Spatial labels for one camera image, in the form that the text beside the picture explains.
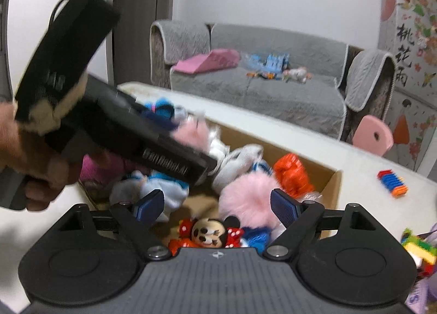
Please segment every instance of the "pink fluffy ball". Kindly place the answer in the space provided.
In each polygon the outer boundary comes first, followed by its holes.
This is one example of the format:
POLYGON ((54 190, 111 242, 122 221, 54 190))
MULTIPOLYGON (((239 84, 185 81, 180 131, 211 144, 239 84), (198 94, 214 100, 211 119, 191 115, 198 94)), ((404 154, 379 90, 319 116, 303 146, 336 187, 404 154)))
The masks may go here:
POLYGON ((209 129, 204 120, 188 120, 171 133, 174 140, 196 150, 208 152, 209 129))
POLYGON ((275 188, 280 188, 279 183, 263 171, 238 177, 220 194, 220 217, 225 219, 234 215, 240 220, 241 227, 276 228, 280 221, 270 207, 270 194, 275 188))

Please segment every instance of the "white plush toy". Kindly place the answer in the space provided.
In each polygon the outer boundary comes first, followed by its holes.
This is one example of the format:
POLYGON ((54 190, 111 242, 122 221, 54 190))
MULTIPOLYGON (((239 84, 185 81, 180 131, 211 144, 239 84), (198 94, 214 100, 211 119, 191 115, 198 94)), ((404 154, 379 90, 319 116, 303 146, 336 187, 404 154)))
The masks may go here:
POLYGON ((282 72, 283 80, 288 82, 288 80, 293 80, 304 84, 307 79, 312 77, 312 74, 308 73, 306 67, 299 67, 297 69, 284 70, 282 72))

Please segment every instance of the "green leaf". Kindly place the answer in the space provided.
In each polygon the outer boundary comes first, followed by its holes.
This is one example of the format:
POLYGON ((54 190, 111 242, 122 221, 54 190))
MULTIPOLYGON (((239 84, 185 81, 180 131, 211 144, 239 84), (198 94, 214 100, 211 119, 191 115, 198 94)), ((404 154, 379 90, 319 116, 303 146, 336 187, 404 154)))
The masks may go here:
POLYGON ((421 5, 416 5, 413 11, 416 12, 419 16, 425 16, 425 12, 423 12, 423 7, 421 5))

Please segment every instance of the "white table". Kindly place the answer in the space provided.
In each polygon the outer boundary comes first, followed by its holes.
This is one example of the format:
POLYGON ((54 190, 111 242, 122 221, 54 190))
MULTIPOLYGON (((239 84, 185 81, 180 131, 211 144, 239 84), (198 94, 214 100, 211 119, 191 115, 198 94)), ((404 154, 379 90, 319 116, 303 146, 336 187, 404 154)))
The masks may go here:
MULTIPOLYGON (((190 111, 205 111, 207 118, 325 164, 343 170, 338 207, 362 204, 396 238, 410 227, 415 233, 426 232, 437 222, 437 184, 402 166, 355 149, 348 144, 313 133, 257 113, 230 105, 137 83, 123 84, 141 101, 167 97, 190 111), (391 168, 405 179, 410 191, 394 199, 376 177, 378 171, 391 168)), ((15 311, 28 305, 18 280, 18 263, 25 252, 72 205, 88 203, 78 187, 67 187, 50 207, 41 213, 0 209, 0 299, 15 311)))

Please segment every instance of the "sofa seat cushion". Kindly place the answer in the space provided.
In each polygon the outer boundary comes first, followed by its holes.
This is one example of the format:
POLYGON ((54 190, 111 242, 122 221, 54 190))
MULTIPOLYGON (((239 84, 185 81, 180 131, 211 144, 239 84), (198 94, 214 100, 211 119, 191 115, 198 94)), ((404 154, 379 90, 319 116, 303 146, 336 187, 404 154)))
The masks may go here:
POLYGON ((171 88, 241 107, 340 139, 346 105, 335 79, 314 75, 305 84, 246 77, 242 67, 197 75, 170 72, 171 88))

